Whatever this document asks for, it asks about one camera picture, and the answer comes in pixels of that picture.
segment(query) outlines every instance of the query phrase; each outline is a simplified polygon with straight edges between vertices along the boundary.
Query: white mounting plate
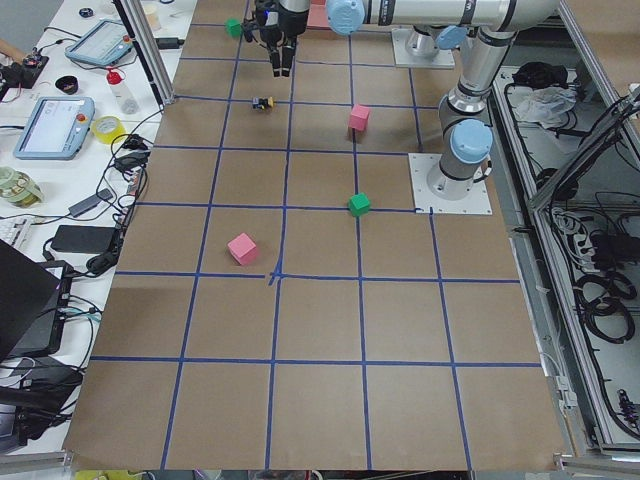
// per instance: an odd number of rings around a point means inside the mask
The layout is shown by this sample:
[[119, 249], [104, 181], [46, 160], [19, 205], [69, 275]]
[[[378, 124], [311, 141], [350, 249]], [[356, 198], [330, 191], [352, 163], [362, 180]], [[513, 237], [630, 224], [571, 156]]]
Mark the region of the white mounting plate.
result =
[[440, 70], [453, 70], [455, 68], [456, 62], [451, 50], [440, 50], [440, 52], [432, 58], [420, 58], [407, 52], [405, 45], [407, 38], [409, 38], [412, 32], [412, 28], [394, 28], [391, 30], [393, 54], [397, 67], [433, 68]]
[[[427, 174], [440, 161], [442, 155], [435, 153], [410, 153], [411, 184], [413, 202], [417, 213], [454, 213], [461, 215], [491, 215], [491, 203], [484, 182], [474, 183], [469, 195], [461, 200], [445, 200], [431, 191], [427, 185]], [[478, 168], [474, 178], [482, 176]]]

